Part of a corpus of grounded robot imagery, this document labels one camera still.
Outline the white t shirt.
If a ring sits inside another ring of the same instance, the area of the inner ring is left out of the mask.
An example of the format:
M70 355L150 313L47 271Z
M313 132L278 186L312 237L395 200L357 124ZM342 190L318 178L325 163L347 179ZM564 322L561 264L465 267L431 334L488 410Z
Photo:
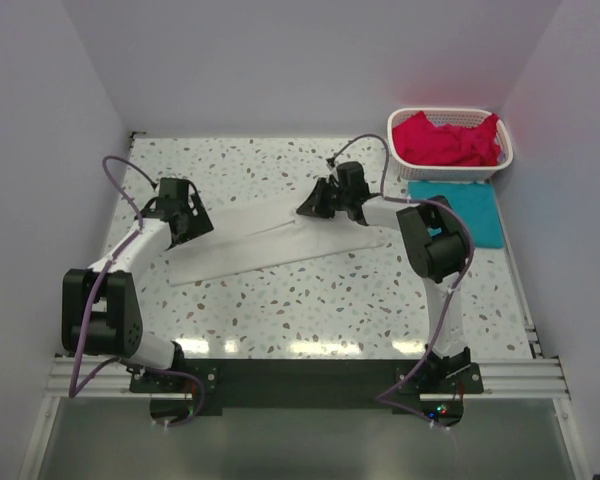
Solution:
M169 283L181 286L386 243L380 229L344 213L332 219L301 216L300 203L299 195L286 194L212 209L214 230L167 254Z

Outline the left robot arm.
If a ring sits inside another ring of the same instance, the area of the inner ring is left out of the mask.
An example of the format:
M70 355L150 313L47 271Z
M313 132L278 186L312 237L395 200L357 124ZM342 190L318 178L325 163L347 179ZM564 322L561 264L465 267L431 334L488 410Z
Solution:
M69 270L62 282L63 347L118 357L153 368L165 392L180 390L187 368L179 347L143 327L136 281L162 253L213 231L198 189L187 179L162 178L158 193L135 210L136 223L104 257Z

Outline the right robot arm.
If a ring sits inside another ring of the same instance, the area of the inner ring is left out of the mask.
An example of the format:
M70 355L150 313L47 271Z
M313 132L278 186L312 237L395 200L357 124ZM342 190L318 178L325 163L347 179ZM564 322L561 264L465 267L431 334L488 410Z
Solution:
M320 177L296 213L332 219L344 212L365 227L382 227L401 234L407 259L425 287L429 333L423 356L389 395L413 381L439 393L449 392L471 365L465 337L460 284L474 257L474 242L463 220L444 196L407 200L373 193L362 165L327 160L331 172Z

